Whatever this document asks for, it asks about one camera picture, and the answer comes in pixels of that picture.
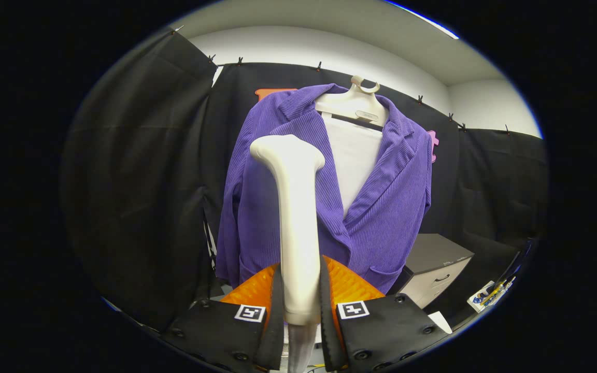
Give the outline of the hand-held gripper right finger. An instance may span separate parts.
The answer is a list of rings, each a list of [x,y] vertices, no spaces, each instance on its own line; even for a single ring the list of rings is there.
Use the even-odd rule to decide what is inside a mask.
[[[324,255],[319,294],[327,371],[400,371],[450,335],[408,295],[384,295]]]

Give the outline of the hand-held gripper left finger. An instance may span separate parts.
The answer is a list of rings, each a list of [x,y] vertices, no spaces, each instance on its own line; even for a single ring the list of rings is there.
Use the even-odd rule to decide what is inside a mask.
[[[163,333],[176,350],[225,372],[279,370],[285,331],[280,265],[270,265],[221,300],[201,299]]]

